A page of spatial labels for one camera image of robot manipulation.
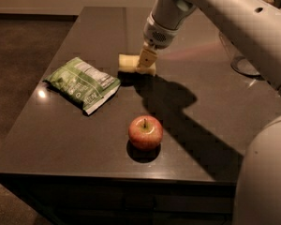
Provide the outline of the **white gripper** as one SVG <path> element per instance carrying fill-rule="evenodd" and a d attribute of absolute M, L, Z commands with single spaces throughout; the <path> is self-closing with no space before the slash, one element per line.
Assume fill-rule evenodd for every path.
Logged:
<path fill-rule="evenodd" d="M 179 30 L 179 23 L 168 17 L 160 21 L 153 13 L 147 18 L 143 29 L 144 43 L 140 50 L 139 68 L 149 68 L 157 59 L 157 51 L 169 47 Z"/>

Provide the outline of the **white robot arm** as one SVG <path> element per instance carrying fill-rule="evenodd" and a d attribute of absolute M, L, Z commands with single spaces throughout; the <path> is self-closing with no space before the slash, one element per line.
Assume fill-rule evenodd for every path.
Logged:
<path fill-rule="evenodd" d="M 281 97 L 281 10 L 262 0 L 156 0 L 144 28 L 147 67 L 199 8 Z M 281 225 L 281 116 L 246 147 L 233 225 Z"/>

